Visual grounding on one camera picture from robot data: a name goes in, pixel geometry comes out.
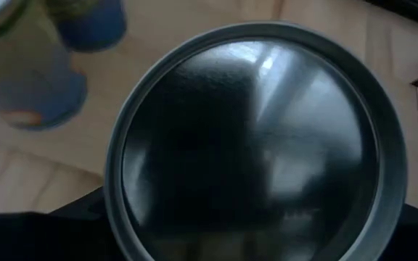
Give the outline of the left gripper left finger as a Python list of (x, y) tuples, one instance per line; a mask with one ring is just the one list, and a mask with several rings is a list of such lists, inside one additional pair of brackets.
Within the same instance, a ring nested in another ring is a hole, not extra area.
[(102, 188), (50, 213), (0, 213), (0, 261), (124, 261)]

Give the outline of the peaches tin can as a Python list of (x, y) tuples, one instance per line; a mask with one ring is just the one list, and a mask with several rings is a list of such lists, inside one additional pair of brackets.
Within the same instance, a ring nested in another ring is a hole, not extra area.
[(50, 128), (83, 106), (86, 77), (40, 0), (0, 0), (0, 117), (16, 128)]

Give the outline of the large carrots tin can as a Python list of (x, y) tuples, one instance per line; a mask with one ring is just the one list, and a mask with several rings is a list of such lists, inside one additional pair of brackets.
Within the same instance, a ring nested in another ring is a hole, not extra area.
[(104, 202), (126, 261), (380, 261), (407, 188), (375, 75), (300, 25), (184, 42), (115, 121)]

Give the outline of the blue tin can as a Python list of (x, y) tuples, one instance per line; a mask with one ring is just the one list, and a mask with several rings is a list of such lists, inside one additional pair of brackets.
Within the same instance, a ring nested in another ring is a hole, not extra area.
[(107, 49), (127, 29), (123, 0), (44, 0), (44, 5), (63, 43), (73, 51)]

